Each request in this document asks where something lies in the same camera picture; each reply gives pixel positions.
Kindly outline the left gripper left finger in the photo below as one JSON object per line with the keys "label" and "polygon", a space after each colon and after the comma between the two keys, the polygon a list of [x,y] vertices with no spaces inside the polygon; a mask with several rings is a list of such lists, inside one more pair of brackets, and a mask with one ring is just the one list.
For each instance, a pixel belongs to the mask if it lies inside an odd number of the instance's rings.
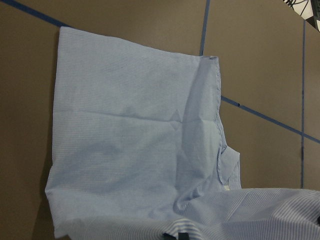
{"label": "left gripper left finger", "polygon": [[164,240],[170,240],[171,239],[171,235],[169,235],[167,233],[164,233],[162,236],[163,236]]}

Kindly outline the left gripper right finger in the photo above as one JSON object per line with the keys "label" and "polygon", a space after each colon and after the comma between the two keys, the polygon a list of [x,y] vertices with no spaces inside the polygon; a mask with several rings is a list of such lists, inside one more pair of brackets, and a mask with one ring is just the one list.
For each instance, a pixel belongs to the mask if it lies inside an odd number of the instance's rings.
{"label": "left gripper right finger", "polygon": [[187,232],[179,232],[178,233],[178,240],[188,240],[188,233]]}

